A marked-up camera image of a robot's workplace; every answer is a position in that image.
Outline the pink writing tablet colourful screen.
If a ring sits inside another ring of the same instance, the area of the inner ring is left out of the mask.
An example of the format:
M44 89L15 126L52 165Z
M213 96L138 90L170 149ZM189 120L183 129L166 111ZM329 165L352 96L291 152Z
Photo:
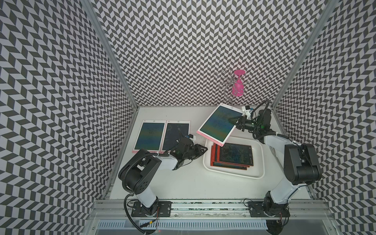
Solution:
M162 138L165 133L166 120L143 120L132 151L141 149L159 152L162 149Z

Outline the white plastic storage tray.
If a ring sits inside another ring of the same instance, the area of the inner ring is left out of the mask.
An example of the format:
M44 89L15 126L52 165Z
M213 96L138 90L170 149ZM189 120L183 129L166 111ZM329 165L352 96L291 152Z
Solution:
M211 148L214 143L206 140L206 147L208 148L208 151L203 155L203 164L207 170L250 179L260 179L264 176L264 156L262 146L259 142L239 137L229 137L226 143L251 146L254 166L250 166L247 170L237 170L211 166Z

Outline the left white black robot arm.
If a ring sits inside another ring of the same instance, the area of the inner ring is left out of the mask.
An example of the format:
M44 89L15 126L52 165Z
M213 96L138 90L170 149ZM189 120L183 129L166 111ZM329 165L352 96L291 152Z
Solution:
M163 153L139 150L118 172L122 188L135 196L146 216L157 213L159 199L149 184L158 170L178 170L186 160L194 161L204 155L208 148L194 143L194 135L180 135L179 139Z

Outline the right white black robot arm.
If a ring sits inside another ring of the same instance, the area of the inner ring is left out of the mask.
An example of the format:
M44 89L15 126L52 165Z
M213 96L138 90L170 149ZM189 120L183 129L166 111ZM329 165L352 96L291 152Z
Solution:
M319 181L322 170L313 145L298 144L287 135L272 130L269 104L270 100L266 99L249 114L231 117L229 122L242 132L251 133L254 140L282 153L280 164L284 176L266 193L263 202L248 203L251 216L289 217L289 200L299 189Z

